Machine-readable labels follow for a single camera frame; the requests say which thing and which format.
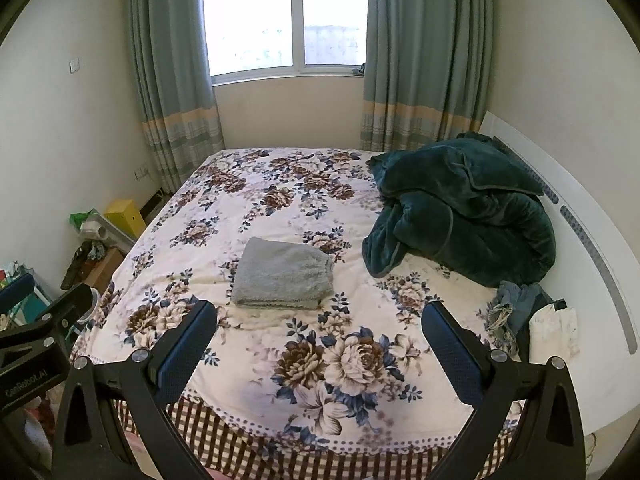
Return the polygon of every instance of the power outlet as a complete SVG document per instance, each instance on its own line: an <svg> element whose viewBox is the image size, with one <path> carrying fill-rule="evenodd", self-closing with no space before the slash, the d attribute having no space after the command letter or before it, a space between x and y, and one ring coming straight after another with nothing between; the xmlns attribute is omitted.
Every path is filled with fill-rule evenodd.
<svg viewBox="0 0 640 480"><path fill-rule="evenodd" d="M147 167L146 164L143 164L142 166L137 168L134 174L136 175L136 180L140 180L149 175L149 168Z"/></svg>

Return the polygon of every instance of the green plastic bag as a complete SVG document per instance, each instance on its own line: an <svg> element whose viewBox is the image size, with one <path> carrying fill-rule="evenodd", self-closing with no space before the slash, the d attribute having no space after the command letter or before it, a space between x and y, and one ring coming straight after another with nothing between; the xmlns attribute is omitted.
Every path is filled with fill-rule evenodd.
<svg viewBox="0 0 640 480"><path fill-rule="evenodd" d="M91 209L88 213L71 213L71 215L69 215L69 223L76 228L76 231L80 232L82 222L89 218L90 215L97 212L97 209Z"/></svg>

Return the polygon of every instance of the window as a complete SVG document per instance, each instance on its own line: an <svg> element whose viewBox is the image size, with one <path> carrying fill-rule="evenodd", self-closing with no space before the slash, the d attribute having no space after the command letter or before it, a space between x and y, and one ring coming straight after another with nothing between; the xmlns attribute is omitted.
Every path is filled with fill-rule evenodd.
<svg viewBox="0 0 640 480"><path fill-rule="evenodd" d="M364 63L367 0L204 0L214 82L350 74Z"/></svg>

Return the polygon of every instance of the floral bedspread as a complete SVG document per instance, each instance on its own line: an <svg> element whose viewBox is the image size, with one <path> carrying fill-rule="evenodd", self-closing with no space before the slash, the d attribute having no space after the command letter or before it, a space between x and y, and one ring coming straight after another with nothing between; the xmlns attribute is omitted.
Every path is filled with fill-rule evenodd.
<svg viewBox="0 0 640 480"><path fill-rule="evenodd" d="M482 313L494 290L411 254L385 278L368 274L360 245L382 209L365 164L372 155L213 155L126 257L76 352L95 363L126 359L208 300L218 330L184 396L230 427L278 447L344 454L448 446L471 408L430 351L420 314L440 299L486 338ZM234 272L251 236L333 255L335 294L312 312L235 306Z"/></svg>

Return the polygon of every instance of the yellow box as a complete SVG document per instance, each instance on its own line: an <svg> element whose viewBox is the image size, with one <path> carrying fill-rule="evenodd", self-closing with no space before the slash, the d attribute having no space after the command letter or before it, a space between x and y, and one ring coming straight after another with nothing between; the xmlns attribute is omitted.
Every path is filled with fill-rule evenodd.
<svg viewBox="0 0 640 480"><path fill-rule="evenodd" d="M133 200L114 200L104 211L105 218L135 239L146 229L145 221Z"/></svg>

